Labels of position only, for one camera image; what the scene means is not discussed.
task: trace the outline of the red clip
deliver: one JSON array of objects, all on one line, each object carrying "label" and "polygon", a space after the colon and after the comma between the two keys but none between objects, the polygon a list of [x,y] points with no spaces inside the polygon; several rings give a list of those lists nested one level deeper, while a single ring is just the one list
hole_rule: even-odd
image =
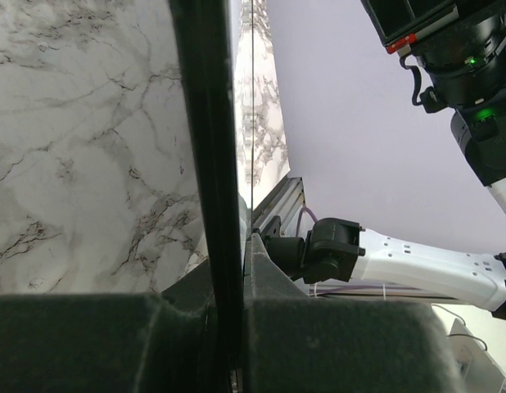
[{"label": "red clip", "polygon": [[407,35],[406,37],[401,38],[400,40],[393,43],[392,45],[388,45],[386,47],[386,50],[389,54],[392,54],[392,53],[397,52],[402,47],[405,47],[406,45],[408,45],[410,43],[414,43],[416,41],[417,41],[417,37],[415,36],[415,34],[411,33],[410,35]]}]

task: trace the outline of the robotic arm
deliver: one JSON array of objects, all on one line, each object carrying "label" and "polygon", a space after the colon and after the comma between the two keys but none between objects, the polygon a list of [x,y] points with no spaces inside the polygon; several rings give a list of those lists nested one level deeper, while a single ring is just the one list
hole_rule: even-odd
[{"label": "robotic arm", "polygon": [[[506,214],[506,0],[362,0],[383,46],[413,74],[415,106],[455,111],[451,131]],[[432,87],[420,93],[422,74]],[[265,238],[275,264],[314,283],[352,278],[404,284],[506,319],[506,253],[466,254],[323,219],[306,240]]]}]

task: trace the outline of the cable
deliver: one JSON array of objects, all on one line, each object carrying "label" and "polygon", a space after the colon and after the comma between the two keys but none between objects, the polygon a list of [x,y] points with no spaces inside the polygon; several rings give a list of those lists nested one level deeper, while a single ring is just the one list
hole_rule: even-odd
[{"label": "cable", "polygon": [[422,101],[418,100],[418,94],[420,93],[420,89],[422,87],[422,75],[420,73],[420,69],[416,65],[406,65],[406,59],[409,57],[409,54],[403,55],[400,57],[400,66],[405,70],[411,70],[413,73],[413,96],[411,97],[411,102],[414,106],[421,106]]},{"label": "cable", "polygon": [[311,209],[309,207],[304,206],[302,209],[300,209],[299,218],[296,221],[296,236],[297,237],[299,236],[299,233],[300,233],[300,224],[302,223],[302,215],[304,214],[304,212],[306,212],[315,223],[318,221],[317,216],[315,215],[315,213],[313,211],[311,211]]},{"label": "cable", "polygon": [[449,334],[448,337],[469,337],[469,338],[472,338],[473,340],[480,341],[482,343],[482,345],[484,346],[484,350],[488,351],[488,345],[486,344],[486,342],[479,337],[472,336],[471,334],[452,333],[452,334]]},{"label": "cable", "polygon": [[457,317],[458,319],[460,319],[460,321],[463,323],[463,325],[466,326],[466,321],[464,320],[464,318],[461,317],[460,315],[458,315],[457,313],[454,313],[453,311],[450,311],[450,310],[446,309],[445,307],[442,307],[441,305],[431,305],[431,307],[438,307],[439,309],[443,309],[446,313],[450,313],[454,317]]}]

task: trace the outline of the red component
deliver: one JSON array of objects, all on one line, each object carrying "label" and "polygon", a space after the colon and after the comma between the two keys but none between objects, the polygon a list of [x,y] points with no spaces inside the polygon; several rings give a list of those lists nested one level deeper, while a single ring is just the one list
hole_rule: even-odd
[{"label": "red component", "polygon": [[386,50],[389,54],[397,52],[402,47],[405,47],[406,45],[410,43],[414,43],[417,41],[417,37],[414,33],[411,33],[410,35],[405,36],[404,38],[401,38],[400,40],[396,41],[392,45],[388,45],[386,47]]}]

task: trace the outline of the marble surface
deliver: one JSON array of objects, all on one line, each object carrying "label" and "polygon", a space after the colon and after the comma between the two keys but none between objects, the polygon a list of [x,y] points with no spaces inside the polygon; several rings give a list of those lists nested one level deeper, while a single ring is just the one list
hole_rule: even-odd
[{"label": "marble surface", "polygon": [[234,88],[239,189],[254,209],[289,172],[265,0],[242,0]]},{"label": "marble surface", "polygon": [[168,2],[0,1],[0,293],[160,291],[202,235]]}]

